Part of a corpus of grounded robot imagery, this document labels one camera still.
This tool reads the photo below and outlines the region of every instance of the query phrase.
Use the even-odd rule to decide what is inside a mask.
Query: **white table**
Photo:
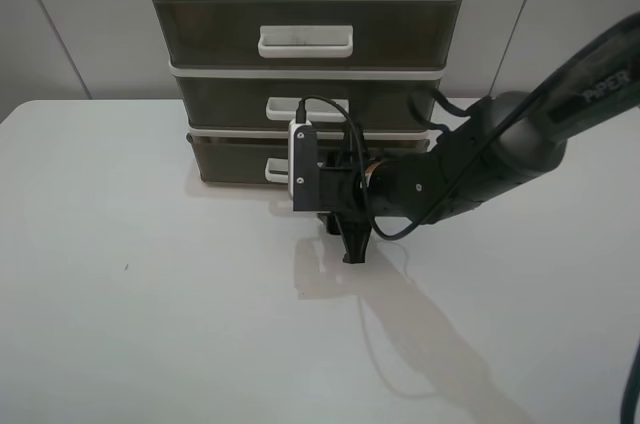
[[[359,266],[286,192],[203,184],[185,128],[180,101],[0,125],[3,423],[617,421],[640,112]]]

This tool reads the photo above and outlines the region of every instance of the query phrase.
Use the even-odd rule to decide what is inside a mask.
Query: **white drawer handle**
[[[267,159],[264,177],[269,182],[287,184],[289,182],[289,161],[286,159]]]
[[[261,26],[258,52],[267,59],[349,57],[353,26]]]
[[[267,118],[271,121],[292,121],[299,102],[299,97],[270,97],[267,100]],[[349,112],[347,99],[336,99],[335,102]],[[306,109],[307,119],[311,122],[344,122],[342,114],[318,99],[309,99]]]

